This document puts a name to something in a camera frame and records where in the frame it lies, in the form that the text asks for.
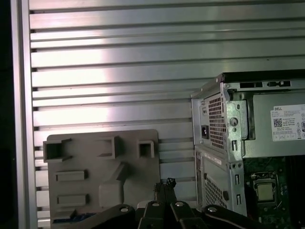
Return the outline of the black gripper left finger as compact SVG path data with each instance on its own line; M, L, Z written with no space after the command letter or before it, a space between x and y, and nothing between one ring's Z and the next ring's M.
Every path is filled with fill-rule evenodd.
M89 218L89 229L162 229L166 209L165 184L154 187L154 200L145 208L121 204Z

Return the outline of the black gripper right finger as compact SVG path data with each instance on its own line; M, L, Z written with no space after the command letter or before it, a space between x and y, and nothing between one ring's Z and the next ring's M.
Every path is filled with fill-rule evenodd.
M268 229L251 218L238 214L218 205L208 205L201 212L195 212L186 202L177 199L175 194L176 181L166 180L167 201L181 229Z

